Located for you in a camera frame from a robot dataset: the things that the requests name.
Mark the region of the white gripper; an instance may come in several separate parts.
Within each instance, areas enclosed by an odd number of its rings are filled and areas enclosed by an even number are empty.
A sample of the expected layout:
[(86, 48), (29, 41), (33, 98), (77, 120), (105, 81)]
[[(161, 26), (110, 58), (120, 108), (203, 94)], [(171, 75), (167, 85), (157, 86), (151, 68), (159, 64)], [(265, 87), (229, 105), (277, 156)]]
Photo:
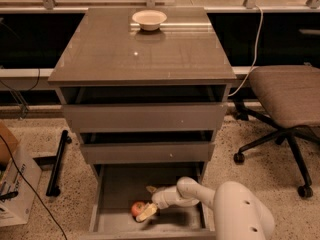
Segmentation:
[(154, 186), (146, 186), (146, 190), (152, 194), (151, 200), (153, 203), (137, 205), (137, 222), (143, 222), (153, 216), (157, 212), (158, 208), (166, 209), (172, 205), (176, 205), (180, 198), (175, 186), (160, 187), (158, 189)]

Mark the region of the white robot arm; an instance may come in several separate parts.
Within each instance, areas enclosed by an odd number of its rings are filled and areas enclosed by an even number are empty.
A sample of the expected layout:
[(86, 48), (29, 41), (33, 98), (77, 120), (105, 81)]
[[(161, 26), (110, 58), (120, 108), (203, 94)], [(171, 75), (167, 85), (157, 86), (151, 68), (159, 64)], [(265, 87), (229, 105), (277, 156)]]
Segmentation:
[(181, 177), (174, 186), (148, 186), (151, 202), (134, 215), (143, 222), (170, 206), (191, 207), (199, 202), (213, 212), (217, 240), (270, 240), (275, 229), (271, 211), (244, 185), (228, 181), (216, 190)]

